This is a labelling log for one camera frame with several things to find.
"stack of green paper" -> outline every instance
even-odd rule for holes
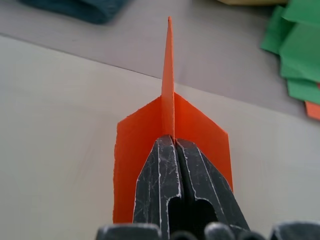
[[[276,7],[261,48],[280,56],[291,97],[320,120],[320,0],[291,0]]]

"paper airplane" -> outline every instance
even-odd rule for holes
[[[114,147],[114,223],[131,223],[137,178],[157,138],[194,142],[233,189],[228,134],[174,90],[172,21],[168,19],[161,96],[120,121]]]

